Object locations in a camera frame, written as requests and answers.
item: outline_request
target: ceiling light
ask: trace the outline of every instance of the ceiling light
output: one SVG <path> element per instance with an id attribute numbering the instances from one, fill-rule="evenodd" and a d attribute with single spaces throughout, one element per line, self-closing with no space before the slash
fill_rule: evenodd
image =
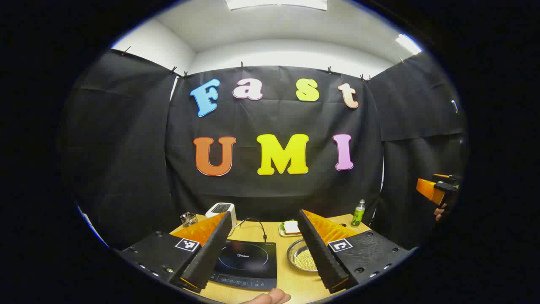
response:
<path id="1" fill-rule="evenodd" d="M 326 11 L 327 0 L 225 0 L 230 10 L 260 5 L 295 5 Z"/>
<path id="2" fill-rule="evenodd" d="M 398 38 L 396 38 L 396 42 L 401 44 L 404 48 L 409 50 L 409 52 L 413 53 L 413 55 L 418 54 L 422 50 L 414 43 L 409 37 L 406 35 L 400 34 Z"/>

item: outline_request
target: green bottle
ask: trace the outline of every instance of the green bottle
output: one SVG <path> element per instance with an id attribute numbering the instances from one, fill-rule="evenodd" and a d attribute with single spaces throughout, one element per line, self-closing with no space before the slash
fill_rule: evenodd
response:
<path id="1" fill-rule="evenodd" d="M 366 210 L 364 203 L 364 200 L 360 200 L 360 203 L 354 209 L 353 221 L 350 223 L 351 226 L 358 227 L 360 225 L 362 217 L 364 216 L 364 211 Z"/>

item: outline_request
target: letter m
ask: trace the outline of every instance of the letter m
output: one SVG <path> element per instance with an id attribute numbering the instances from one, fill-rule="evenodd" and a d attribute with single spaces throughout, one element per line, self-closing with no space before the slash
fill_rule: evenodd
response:
<path id="1" fill-rule="evenodd" d="M 305 174 L 308 172 L 306 166 L 306 143 L 309 137 L 305 134 L 294 134 L 291 136 L 285 150 L 281 147 L 278 139 L 273 134 L 263 134 L 257 137 L 261 144 L 261 167 L 257 170 L 259 175 L 272 175 L 271 161 L 274 162 L 279 174 L 282 174 L 289 161 L 291 165 L 287 169 L 289 174 Z"/>

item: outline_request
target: hand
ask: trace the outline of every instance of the hand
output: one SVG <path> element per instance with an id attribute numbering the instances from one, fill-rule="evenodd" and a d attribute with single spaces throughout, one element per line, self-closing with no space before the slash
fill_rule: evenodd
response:
<path id="1" fill-rule="evenodd" d="M 283 290 L 272 288 L 268 294 L 260 294 L 253 300 L 249 300 L 242 304 L 282 304 L 291 299 L 290 294 L 286 294 Z"/>
<path id="2" fill-rule="evenodd" d="M 437 208 L 435 209 L 435 221 L 439 221 L 442 217 L 442 213 L 444 212 L 444 208 L 446 207 L 446 203 L 444 203 L 442 206 L 441 206 L 441 209 Z"/>

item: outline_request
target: peach letter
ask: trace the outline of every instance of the peach letter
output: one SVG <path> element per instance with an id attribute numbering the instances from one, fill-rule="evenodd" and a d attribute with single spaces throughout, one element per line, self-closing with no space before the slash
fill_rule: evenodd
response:
<path id="1" fill-rule="evenodd" d="M 340 85 L 337 89 L 343 93 L 343 101 L 349 108 L 358 108 L 358 101 L 353 99 L 353 94 L 356 94 L 356 91 L 348 83 Z"/>

